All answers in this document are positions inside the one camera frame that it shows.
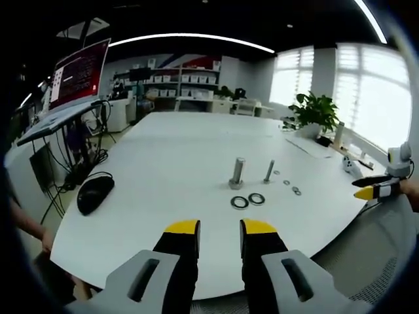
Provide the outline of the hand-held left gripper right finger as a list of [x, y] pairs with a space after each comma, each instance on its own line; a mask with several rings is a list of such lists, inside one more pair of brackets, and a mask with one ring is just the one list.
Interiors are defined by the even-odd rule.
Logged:
[[240, 221], [242, 280], [250, 313], [368, 313], [336, 288], [333, 276], [298, 250], [288, 250], [270, 224]]

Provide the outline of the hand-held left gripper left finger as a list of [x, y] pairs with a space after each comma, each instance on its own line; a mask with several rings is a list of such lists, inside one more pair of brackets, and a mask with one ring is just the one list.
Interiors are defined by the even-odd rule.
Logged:
[[200, 221], [169, 225], [153, 250], [142, 250], [106, 279], [87, 301], [67, 313], [189, 313], [198, 280]]

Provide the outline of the person's right hand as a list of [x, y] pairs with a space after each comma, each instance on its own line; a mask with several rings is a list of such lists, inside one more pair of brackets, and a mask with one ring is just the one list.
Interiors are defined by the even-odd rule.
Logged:
[[414, 181], [409, 179], [405, 179], [400, 181], [400, 191], [402, 194], [406, 195], [408, 198], [410, 205], [412, 207], [412, 211], [415, 213], [419, 212], [419, 188], [418, 184]]

